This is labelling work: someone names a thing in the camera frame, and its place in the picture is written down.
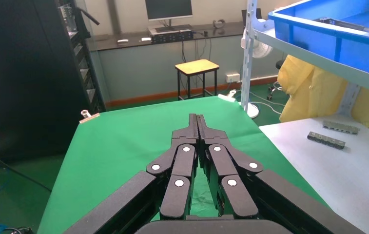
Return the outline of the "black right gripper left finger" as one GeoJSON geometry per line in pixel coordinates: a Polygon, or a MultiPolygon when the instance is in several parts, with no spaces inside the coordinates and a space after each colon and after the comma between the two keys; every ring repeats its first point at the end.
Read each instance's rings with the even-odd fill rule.
{"type": "Polygon", "coordinates": [[[146,167],[146,172],[156,177],[161,220],[184,220],[190,214],[198,143],[197,116],[189,114],[189,125],[174,130],[170,148],[146,167]]]}

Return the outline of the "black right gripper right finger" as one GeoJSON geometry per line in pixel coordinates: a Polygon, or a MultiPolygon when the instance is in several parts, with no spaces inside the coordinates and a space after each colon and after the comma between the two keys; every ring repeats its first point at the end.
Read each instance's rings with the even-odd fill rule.
{"type": "Polygon", "coordinates": [[[234,148],[225,131],[208,127],[203,115],[197,116],[197,127],[199,161],[218,215],[257,218],[259,209],[247,186],[264,170],[263,164],[234,148]]]}

